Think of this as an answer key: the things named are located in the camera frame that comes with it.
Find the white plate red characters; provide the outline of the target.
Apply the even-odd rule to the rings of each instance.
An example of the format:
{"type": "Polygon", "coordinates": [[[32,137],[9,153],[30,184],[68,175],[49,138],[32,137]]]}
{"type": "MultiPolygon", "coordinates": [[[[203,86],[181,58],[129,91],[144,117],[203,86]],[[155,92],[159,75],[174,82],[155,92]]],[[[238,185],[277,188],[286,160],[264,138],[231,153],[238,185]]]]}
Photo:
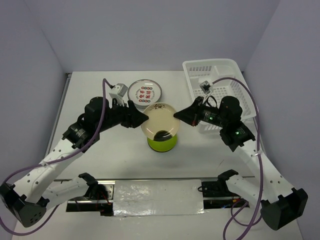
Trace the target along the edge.
{"type": "Polygon", "coordinates": [[[128,90],[127,97],[138,109],[145,109],[157,103],[162,98],[161,86],[151,79],[139,79],[133,82],[128,90]]]}

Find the beige translucent plate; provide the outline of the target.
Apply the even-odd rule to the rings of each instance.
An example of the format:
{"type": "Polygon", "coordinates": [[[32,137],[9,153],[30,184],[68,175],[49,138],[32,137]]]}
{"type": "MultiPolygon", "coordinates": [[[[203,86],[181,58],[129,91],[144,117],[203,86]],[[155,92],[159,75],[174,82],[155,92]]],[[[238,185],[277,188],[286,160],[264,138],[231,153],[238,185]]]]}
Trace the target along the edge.
{"type": "Polygon", "coordinates": [[[174,117],[176,110],[169,104],[159,102],[149,105],[143,113],[148,120],[141,125],[144,135],[156,142],[173,138],[180,127],[180,121],[174,117]]]}

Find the green plastic plate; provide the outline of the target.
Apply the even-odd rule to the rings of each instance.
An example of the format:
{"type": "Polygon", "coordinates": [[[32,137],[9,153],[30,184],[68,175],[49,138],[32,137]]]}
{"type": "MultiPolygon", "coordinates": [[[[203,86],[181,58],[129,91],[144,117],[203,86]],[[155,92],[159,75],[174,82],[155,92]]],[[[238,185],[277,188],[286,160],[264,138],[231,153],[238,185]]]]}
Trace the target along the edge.
{"type": "Polygon", "coordinates": [[[149,147],[156,152],[165,153],[172,150],[178,142],[178,136],[174,135],[168,140],[165,141],[155,141],[147,138],[147,143],[149,147]]]}

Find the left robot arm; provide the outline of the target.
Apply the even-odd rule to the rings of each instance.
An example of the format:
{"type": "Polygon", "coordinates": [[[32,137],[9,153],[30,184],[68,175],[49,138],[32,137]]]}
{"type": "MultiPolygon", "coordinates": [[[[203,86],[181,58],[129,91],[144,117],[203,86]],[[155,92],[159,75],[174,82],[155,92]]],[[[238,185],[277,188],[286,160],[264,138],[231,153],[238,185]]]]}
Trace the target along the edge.
{"type": "Polygon", "coordinates": [[[100,139],[100,133],[117,125],[137,128],[148,120],[130,100],[119,105],[104,97],[94,97],[75,123],[70,125],[56,147],[24,177],[0,186],[0,197],[7,209],[25,227],[34,226],[46,211],[70,199],[90,200],[106,189],[88,173],[81,173],[60,186],[52,182],[100,139]]]}

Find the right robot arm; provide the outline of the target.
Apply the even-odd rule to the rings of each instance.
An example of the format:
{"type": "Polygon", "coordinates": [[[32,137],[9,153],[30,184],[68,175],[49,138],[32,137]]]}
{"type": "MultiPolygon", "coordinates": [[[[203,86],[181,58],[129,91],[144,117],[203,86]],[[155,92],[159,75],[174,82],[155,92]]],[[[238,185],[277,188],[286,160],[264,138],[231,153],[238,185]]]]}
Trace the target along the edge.
{"type": "Polygon", "coordinates": [[[264,222],[277,231],[302,216],[308,194],[303,188],[296,189],[276,169],[261,150],[257,136],[241,121],[242,112],[239,100],[233,96],[223,97],[218,107],[204,103],[199,96],[173,116],[193,127],[200,122],[220,127],[222,141],[248,166],[259,186],[244,180],[235,170],[228,170],[218,176],[218,192],[223,196],[235,193],[258,205],[264,222]]]}

